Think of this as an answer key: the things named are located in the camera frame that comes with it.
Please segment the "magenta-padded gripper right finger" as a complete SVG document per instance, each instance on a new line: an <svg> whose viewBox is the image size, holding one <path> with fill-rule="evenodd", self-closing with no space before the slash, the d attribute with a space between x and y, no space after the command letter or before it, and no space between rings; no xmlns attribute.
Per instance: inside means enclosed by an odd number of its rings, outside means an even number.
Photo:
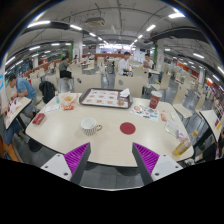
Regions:
<svg viewBox="0 0 224 224"><path fill-rule="evenodd" d="M159 155L137 143L132 145L132 153L145 185L182 169L182 167L168 155Z"/></svg>

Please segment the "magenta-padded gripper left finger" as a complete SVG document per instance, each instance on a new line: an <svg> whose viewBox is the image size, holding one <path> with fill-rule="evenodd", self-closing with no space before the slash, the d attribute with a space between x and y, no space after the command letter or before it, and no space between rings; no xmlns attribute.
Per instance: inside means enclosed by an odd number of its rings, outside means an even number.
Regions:
<svg viewBox="0 0 224 224"><path fill-rule="evenodd" d="M85 143L66 154L55 154L42 166L42 169L72 183L79 184L90 153L91 145Z"/></svg>

